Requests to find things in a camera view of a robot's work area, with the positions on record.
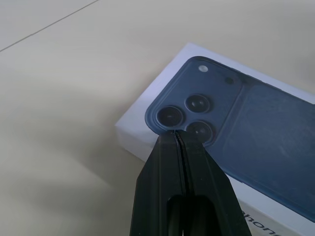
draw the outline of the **camera lens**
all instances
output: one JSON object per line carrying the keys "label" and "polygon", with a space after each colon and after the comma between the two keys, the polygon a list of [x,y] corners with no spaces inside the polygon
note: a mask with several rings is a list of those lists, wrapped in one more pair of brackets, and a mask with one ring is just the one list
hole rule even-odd
{"label": "camera lens", "polygon": [[186,99],[186,106],[192,112],[206,112],[210,109],[209,100],[203,95],[192,95]]}
{"label": "camera lens", "polygon": [[164,107],[157,113],[158,121],[167,127],[174,127],[182,123],[184,116],[176,107]]}
{"label": "camera lens", "polygon": [[213,138],[213,131],[209,124],[203,121],[196,121],[187,126],[186,129],[189,133],[194,133],[200,142],[205,143]]}

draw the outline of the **clamp jaw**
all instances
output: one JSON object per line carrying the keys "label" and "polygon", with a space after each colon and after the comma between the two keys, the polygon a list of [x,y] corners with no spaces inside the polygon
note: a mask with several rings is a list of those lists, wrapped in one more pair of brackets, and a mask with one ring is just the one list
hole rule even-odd
{"label": "clamp jaw", "polygon": [[197,138],[159,136],[135,191],[130,236],[251,236],[232,185]]}

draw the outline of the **iphone box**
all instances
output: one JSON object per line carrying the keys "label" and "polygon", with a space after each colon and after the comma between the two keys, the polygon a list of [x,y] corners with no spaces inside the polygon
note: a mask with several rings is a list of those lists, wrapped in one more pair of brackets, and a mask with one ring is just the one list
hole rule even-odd
{"label": "iphone box", "polygon": [[197,135],[229,177],[254,235],[315,232],[315,96],[194,44],[116,123],[146,161],[159,134]]}

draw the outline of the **flash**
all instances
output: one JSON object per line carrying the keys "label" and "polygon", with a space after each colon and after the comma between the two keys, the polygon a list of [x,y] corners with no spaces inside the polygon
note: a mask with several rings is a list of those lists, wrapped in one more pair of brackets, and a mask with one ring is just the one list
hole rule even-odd
{"label": "flash", "polygon": [[206,67],[205,65],[200,65],[198,67],[198,69],[201,71],[201,72],[207,72],[208,71],[208,67]]}

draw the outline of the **table surface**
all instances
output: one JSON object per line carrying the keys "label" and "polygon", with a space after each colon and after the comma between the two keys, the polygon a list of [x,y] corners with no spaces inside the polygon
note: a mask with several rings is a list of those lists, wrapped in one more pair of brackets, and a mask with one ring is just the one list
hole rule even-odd
{"label": "table surface", "polygon": [[128,235],[114,124],[187,42],[315,93],[313,0],[5,0],[0,34],[3,236]]}

